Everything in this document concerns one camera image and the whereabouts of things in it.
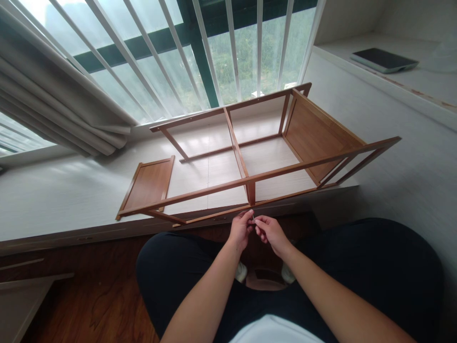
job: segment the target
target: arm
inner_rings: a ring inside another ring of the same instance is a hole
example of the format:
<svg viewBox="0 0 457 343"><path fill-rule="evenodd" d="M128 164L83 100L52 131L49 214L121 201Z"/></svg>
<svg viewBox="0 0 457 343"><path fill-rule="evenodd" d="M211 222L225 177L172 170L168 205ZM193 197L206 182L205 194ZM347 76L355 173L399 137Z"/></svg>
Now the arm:
<svg viewBox="0 0 457 343"><path fill-rule="evenodd" d="M295 248L273 218L259 216L256 233L271 243L340 343L414 340L381 311L333 279Z"/></svg>
<svg viewBox="0 0 457 343"><path fill-rule="evenodd" d="M230 236L200 281L184 298L162 337L167 342L212 342L218 330L239 258L248 244L254 211L233 219Z"/></svg>

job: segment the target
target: person's left hand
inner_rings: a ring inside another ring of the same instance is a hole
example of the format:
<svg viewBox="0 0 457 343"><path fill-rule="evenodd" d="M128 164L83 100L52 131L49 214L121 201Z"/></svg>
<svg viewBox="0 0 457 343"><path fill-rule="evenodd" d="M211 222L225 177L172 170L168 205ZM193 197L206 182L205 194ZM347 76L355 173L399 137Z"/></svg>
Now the person's left hand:
<svg viewBox="0 0 457 343"><path fill-rule="evenodd" d="M232 220L230 236L228 242L235 244L237 249L242 252L248 245L248 236L254 229L251 224L251 218L254 215L254 210L243 211Z"/></svg>

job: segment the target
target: hand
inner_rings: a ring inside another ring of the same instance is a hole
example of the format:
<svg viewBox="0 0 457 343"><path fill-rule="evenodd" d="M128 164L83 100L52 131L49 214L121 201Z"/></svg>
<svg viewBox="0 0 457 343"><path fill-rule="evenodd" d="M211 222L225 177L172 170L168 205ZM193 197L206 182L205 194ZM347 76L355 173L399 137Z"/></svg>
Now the hand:
<svg viewBox="0 0 457 343"><path fill-rule="evenodd" d="M237 249L242 252L248 245L248 236L254 229L250 219L254 215L254 210L243 211L232 220L230 236L227 242L235 244Z"/></svg>
<svg viewBox="0 0 457 343"><path fill-rule="evenodd" d="M270 242L273 251L281 259L284 259L285 254L294 247L276 219L261 215L250 222L256 225L257 236L262 242Z"/></svg>

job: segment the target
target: white shirt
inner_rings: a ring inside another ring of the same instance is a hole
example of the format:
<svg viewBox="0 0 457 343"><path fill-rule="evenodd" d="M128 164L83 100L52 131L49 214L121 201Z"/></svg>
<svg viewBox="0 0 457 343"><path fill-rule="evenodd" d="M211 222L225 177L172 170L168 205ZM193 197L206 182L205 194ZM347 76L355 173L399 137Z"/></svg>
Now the white shirt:
<svg viewBox="0 0 457 343"><path fill-rule="evenodd" d="M324 343L308 330L280 317L266 314L242 328L230 343Z"/></svg>

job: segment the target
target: window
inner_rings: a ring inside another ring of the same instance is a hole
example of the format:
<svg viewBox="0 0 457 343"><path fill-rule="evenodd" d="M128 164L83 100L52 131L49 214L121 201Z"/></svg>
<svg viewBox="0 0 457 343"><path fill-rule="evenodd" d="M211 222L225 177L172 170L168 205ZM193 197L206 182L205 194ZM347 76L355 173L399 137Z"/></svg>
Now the window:
<svg viewBox="0 0 457 343"><path fill-rule="evenodd" d="M317 4L317 0L9 1L58 52L79 63L81 72L143 124L256 97L258 70L259 96L301 82L298 75ZM25 139L15 134L9 133L9 140L0 138L6 140L5 147L12 138ZM24 149L29 150L38 143L27 144Z"/></svg>
<svg viewBox="0 0 457 343"><path fill-rule="evenodd" d="M0 112L0 156L54 145Z"/></svg>

